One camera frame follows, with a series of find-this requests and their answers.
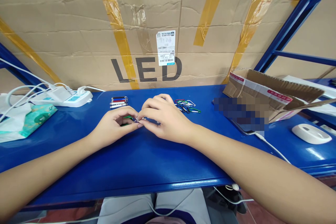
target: floor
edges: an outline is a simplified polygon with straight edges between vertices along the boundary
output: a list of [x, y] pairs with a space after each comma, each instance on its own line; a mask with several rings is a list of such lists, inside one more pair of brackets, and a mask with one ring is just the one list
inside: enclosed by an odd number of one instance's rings
[[[336, 187], [336, 175], [324, 176], [318, 178], [322, 183], [329, 187]], [[250, 199], [251, 197], [241, 190], [244, 199]], [[103, 200], [97, 200], [94, 207], [90, 208], [73, 208], [62, 210], [49, 210], [47, 216], [40, 220], [35, 220], [37, 223], [49, 223], [49, 222], [62, 222], [62, 221], [74, 221], [87, 216], [88, 214], [99, 211]], [[239, 224], [285, 224], [281, 220], [274, 217], [265, 208], [260, 206], [257, 202], [246, 202], [247, 213], [242, 215], [237, 213], [237, 219]]]

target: white power strip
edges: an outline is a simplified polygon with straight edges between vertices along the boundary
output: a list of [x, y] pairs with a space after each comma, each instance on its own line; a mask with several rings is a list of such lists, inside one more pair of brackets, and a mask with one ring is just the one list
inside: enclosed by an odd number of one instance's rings
[[63, 106], [63, 107], [81, 107], [84, 104], [92, 101], [92, 93], [90, 91], [85, 91], [84, 94], [77, 94], [77, 91], [70, 98], [65, 100], [64, 102], [56, 102], [53, 98], [47, 95], [46, 92], [43, 92], [32, 99], [30, 101], [35, 105], [44, 105], [44, 104], [52, 104], [54, 106]]

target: cardboard box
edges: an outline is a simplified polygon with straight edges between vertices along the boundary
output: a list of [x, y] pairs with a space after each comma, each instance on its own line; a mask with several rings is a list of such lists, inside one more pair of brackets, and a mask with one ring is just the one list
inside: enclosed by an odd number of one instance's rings
[[[0, 18], [29, 45], [28, 53], [35, 52], [72, 88], [92, 85], [107, 91], [126, 90], [134, 88], [135, 82], [140, 89], [214, 85], [220, 84], [229, 72], [253, 0], [218, 0], [210, 8], [206, 3], [207, 0], [0, 0]], [[253, 23], [253, 27], [261, 29], [251, 40], [248, 53], [263, 53], [293, 10], [291, 0], [267, 0], [261, 14], [268, 5], [264, 19], [258, 16]], [[207, 18], [204, 44], [195, 45], [203, 17]], [[156, 34], [168, 30], [175, 30], [176, 34], [176, 64], [163, 67], [158, 64]], [[116, 34], [120, 31], [125, 35], [118, 40]], [[32, 73], [52, 82], [1, 33], [0, 42]], [[7, 77], [5, 71], [0, 69], [0, 75]], [[16, 82], [0, 78], [1, 92], [16, 86]]]
[[336, 102], [336, 99], [330, 99], [313, 103], [324, 93], [323, 90], [251, 69], [231, 72], [223, 93], [231, 98], [241, 98], [238, 101], [242, 104], [253, 105], [256, 114], [268, 118], [269, 123], [291, 118], [302, 109]]

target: person's left hand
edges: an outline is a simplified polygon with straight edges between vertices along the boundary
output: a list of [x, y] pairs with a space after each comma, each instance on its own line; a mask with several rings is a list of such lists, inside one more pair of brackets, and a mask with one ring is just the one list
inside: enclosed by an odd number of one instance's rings
[[136, 118], [138, 112], [130, 106], [120, 107], [107, 112], [100, 120], [95, 129], [87, 136], [88, 140], [98, 148], [104, 148], [127, 133], [130, 133], [143, 125], [136, 123], [131, 119], [125, 119], [126, 116]]

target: leg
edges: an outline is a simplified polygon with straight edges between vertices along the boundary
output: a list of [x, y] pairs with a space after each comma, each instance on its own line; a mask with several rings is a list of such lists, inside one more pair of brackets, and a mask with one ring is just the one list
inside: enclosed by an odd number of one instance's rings
[[174, 209], [182, 200], [184, 201], [177, 210], [189, 213], [197, 224], [210, 224], [201, 188], [158, 193], [155, 209]]
[[129, 219], [152, 212], [150, 194], [105, 198], [101, 206], [98, 224], [120, 224]]

